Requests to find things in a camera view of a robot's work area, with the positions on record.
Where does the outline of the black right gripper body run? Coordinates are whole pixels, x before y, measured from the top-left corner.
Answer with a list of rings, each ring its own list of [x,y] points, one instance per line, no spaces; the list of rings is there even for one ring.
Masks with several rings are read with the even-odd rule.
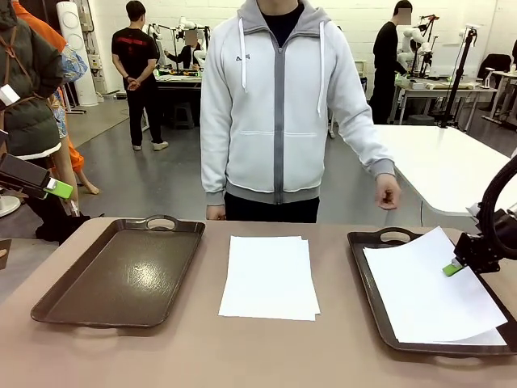
[[[502,209],[494,214],[494,232],[498,242],[497,252],[502,253],[502,247],[515,250],[517,244],[516,216]]]

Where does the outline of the person's left hand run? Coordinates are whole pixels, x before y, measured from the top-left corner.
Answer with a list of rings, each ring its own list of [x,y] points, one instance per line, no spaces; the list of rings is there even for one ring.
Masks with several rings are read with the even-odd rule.
[[[376,204],[383,210],[397,209],[401,189],[394,175],[380,174],[376,177]]]

